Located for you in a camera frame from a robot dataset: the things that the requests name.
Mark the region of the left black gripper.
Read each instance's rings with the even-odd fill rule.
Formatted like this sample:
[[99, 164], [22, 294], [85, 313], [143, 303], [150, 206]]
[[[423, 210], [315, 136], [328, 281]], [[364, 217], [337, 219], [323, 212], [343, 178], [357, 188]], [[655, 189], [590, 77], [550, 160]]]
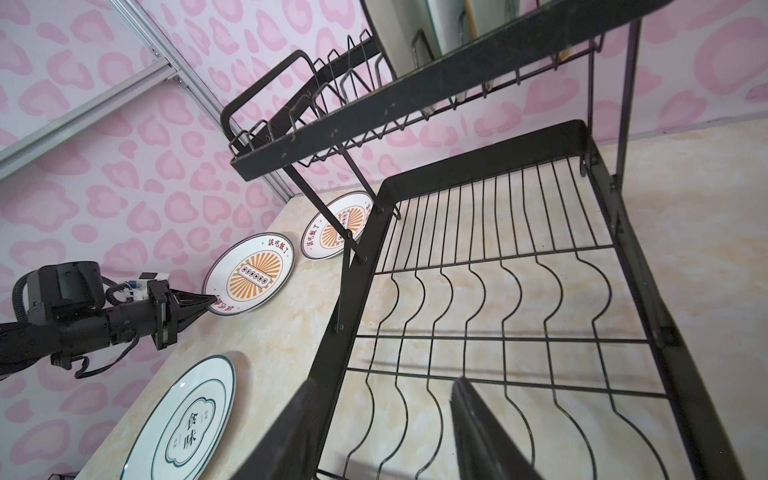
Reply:
[[177, 341], [184, 331], [218, 300], [216, 295], [170, 289], [167, 280], [148, 282], [149, 298], [139, 300], [140, 317], [134, 322], [139, 338], [151, 337], [157, 350]]

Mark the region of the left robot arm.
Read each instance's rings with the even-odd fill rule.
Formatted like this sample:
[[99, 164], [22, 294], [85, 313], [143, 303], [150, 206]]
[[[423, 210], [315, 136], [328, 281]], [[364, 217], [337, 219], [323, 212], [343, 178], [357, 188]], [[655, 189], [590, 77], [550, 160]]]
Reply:
[[117, 363], [91, 369], [91, 353], [124, 344], [122, 360], [145, 337], [163, 350], [217, 297], [173, 289], [149, 274], [117, 283], [97, 262], [76, 261], [28, 272], [15, 283], [11, 301], [16, 320], [1, 325], [1, 378], [48, 357], [65, 370], [80, 361], [75, 377], [84, 379]]

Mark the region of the cream plum blossom plate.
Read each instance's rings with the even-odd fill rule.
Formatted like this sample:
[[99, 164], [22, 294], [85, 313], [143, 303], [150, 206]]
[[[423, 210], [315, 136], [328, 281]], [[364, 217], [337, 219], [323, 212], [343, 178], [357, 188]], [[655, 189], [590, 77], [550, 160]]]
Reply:
[[363, 0], [362, 7], [395, 79], [441, 56], [426, 1]]

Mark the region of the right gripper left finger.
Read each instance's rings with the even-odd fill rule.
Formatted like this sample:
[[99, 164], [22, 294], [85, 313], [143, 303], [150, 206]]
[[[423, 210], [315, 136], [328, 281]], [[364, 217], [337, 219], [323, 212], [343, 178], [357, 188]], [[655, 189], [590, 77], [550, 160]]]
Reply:
[[307, 379], [232, 479], [314, 479], [323, 422], [319, 387]]

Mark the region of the white plate dark green rim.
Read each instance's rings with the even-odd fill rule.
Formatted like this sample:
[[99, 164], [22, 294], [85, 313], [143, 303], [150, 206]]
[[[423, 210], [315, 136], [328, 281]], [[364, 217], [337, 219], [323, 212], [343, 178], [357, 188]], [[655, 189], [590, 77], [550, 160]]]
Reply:
[[472, 39], [464, 1], [427, 0], [426, 3], [441, 55]]

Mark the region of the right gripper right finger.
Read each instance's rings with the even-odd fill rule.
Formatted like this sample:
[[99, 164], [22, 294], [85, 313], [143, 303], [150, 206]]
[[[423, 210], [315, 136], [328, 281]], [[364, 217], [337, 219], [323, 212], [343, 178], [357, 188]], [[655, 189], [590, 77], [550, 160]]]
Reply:
[[542, 479], [466, 377], [454, 381], [450, 406], [461, 479]]

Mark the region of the large orange sunburst plate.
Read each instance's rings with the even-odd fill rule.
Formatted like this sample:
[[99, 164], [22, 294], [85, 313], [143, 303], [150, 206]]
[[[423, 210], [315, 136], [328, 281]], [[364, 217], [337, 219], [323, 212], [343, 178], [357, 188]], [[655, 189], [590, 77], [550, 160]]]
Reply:
[[264, 232], [226, 250], [208, 271], [202, 293], [216, 297], [207, 310], [219, 316], [252, 311], [287, 282], [296, 260], [288, 237]]

